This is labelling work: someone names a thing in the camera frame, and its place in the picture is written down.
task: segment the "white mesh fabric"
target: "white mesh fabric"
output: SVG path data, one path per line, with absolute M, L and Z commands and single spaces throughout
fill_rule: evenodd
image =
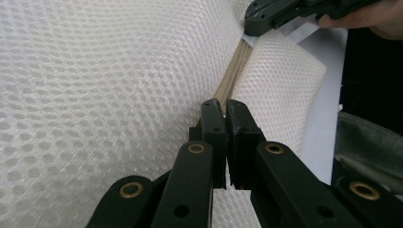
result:
M 268 141 L 299 155 L 309 110 L 326 66 L 274 30 L 258 39 L 233 93 L 249 107 Z
M 0 227 L 83 227 L 167 171 L 240 40 L 227 1 L 0 3 Z

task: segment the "human hand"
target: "human hand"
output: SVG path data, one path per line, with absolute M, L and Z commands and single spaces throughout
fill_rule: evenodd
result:
M 324 15 L 319 20 L 319 26 L 346 29 L 368 27 L 382 38 L 403 40 L 403 0 L 381 0 L 337 20 Z

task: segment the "finger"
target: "finger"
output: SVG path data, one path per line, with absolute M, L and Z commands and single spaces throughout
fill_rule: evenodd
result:
M 319 26 L 322 28 L 347 29 L 375 27 L 389 20 L 393 4 L 393 0 L 382 0 L 337 20 L 332 20 L 329 15 L 325 15 L 319 20 Z

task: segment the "brass screw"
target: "brass screw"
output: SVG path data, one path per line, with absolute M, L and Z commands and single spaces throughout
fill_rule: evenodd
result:
M 364 182 L 353 181 L 350 183 L 350 190 L 354 192 L 359 197 L 362 197 L 366 200 L 379 200 L 380 194 L 374 189 L 371 185 L 368 185 Z
M 187 151 L 193 154 L 200 154 L 204 152 L 204 145 L 202 144 L 191 144 L 187 147 Z
M 129 182 L 121 187 L 119 194 L 121 197 L 130 199 L 139 196 L 144 190 L 144 187 L 139 182 Z
M 264 149 L 272 154 L 282 154 L 284 152 L 284 149 L 281 146 L 273 143 L 266 144 L 266 146 L 264 146 Z

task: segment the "gray fabric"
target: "gray fabric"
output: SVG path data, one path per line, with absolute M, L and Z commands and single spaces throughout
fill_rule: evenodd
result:
M 340 112 L 335 157 L 350 170 L 403 193 L 403 137 L 394 132 Z

